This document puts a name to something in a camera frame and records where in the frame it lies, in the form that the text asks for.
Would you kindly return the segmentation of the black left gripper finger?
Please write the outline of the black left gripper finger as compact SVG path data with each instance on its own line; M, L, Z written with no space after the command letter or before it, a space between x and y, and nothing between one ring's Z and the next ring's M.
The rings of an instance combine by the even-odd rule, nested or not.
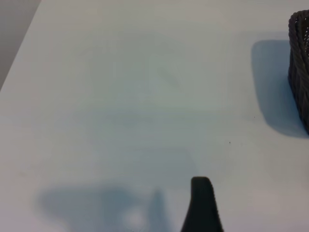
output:
M182 232L223 232L214 189L207 177L191 179L191 199Z

